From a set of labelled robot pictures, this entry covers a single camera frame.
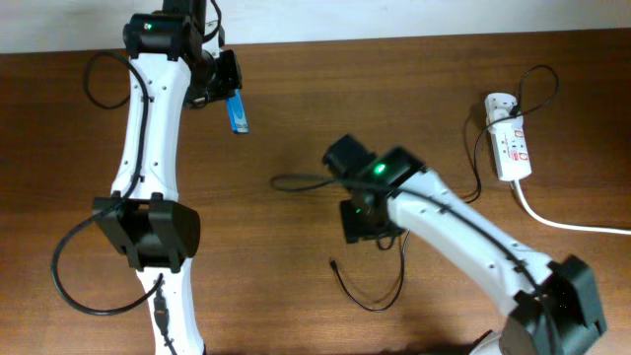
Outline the blue Galaxy smartphone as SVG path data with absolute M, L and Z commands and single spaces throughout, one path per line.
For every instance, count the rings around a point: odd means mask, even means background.
M 235 134 L 249 134 L 249 125 L 240 89 L 236 89 L 234 95 L 226 99 L 226 105 L 233 132 Z

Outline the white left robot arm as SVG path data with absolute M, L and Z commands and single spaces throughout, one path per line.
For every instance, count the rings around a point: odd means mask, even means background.
M 191 287 L 200 217 L 179 203 L 176 183 L 181 113 L 223 102 L 233 132 L 249 132 L 237 57 L 224 47 L 220 20 L 207 18 L 216 5 L 166 1 L 125 25 L 131 87 L 124 150 L 110 195 L 93 203 L 99 228 L 148 295 L 158 354 L 206 351 Z

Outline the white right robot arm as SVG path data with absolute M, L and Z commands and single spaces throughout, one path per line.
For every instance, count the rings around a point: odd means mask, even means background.
M 557 262 L 517 241 L 396 147 L 377 156 L 351 135 L 323 163 L 350 192 L 340 204 L 347 243 L 411 232 L 472 279 L 505 315 L 474 354 L 579 355 L 606 333 L 595 274 L 574 255 Z

